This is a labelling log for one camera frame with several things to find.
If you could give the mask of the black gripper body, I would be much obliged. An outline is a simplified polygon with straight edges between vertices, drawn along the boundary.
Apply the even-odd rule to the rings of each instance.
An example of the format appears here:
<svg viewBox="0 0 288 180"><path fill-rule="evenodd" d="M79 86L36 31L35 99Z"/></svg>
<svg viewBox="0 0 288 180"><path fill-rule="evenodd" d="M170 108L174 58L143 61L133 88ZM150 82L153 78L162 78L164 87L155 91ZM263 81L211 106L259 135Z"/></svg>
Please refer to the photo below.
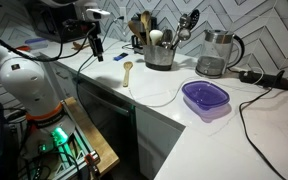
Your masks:
<svg viewBox="0 0 288 180"><path fill-rule="evenodd" d="M88 36L88 41L93 51L93 54L97 57L100 57L103 53L103 47L101 39L98 37Z"/></svg>

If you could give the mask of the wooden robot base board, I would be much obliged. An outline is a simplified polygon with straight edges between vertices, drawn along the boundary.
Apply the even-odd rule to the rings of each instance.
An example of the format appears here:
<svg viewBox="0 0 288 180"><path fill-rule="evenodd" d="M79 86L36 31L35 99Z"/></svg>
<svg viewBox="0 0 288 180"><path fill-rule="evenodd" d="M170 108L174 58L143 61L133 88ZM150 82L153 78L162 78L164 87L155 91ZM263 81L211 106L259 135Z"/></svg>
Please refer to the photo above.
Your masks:
<svg viewBox="0 0 288 180"><path fill-rule="evenodd" d="M80 128L82 137L94 150L97 151L97 154L100 157L97 167L100 177L103 177L120 162L119 157L102 136L100 131L91 122L91 119L85 110L73 97L65 99L64 105L68 108L68 112Z"/></svg>

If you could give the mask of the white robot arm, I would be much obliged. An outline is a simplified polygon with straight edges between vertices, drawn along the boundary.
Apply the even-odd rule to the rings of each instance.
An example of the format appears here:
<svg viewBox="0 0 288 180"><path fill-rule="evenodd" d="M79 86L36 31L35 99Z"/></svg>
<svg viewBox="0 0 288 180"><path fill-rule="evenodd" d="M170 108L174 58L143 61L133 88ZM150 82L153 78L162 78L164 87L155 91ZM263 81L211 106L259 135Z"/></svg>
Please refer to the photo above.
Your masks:
<svg viewBox="0 0 288 180"><path fill-rule="evenodd" d="M92 26L86 33L93 55L103 60L102 43L97 37L96 21L107 18L110 13L100 9L95 0L40 0L52 8L74 5L79 8L82 19L78 22ZM0 82L25 107L26 120L36 129L51 132L63 124L62 103L55 97L49 79L45 76L40 62L62 59L61 54L48 59L39 59L32 54L19 51L0 39Z"/></svg>

